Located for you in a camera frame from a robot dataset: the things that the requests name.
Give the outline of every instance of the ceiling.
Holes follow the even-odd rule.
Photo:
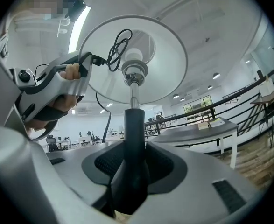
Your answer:
[[[187,75],[174,92],[182,96],[194,92],[204,94],[208,85],[219,87],[232,66],[238,64],[247,51],[261,18],[261,11],[252,0],[86,0],[86,4],[91,10],[80,34],[79,45],[99,23],[124,14],[150,16],[173,29],[184,43],[189,60]],[[40,24],[30,24],[29,30],[28,24],[16,24],[19,38],[41,58],[38,62],[37,59],[32,61],[33,64],[36,62],[35,66],[68,52],[72,24],[65,26],[67,32],[59,34],[59,37],[56,32],[41,31]],[[132,39],[130,45],[140,49],[145,47],[143,56],[149,56],[146,54],[149,50],[147,36]],[[215,72],[221,76],[213,80]],[[156,104],[177,104],[179,100],[173,100],[172,95]],[[81,103],[89,110],[94,110],[94,113],[101,110],[91,89]],[[117,104],[110,108],[117,113],[127,107]]]

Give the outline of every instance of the recessed light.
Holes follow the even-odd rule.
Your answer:
[[[215,79],[217,79],[219,76],[220,76],[220,74],[216,72],[215,74],[213,74],[213,79],[215,80]]]
[[[81,13],[75,24],[73,25],[71,36],[70,36],[70,44],[68,46],[68,53],[76,51],[77,42],[79,40],[79,36],[83,27],[83,24],[86,20],[88,13],[90,12],[91,7],[86,6],[85,10]]]

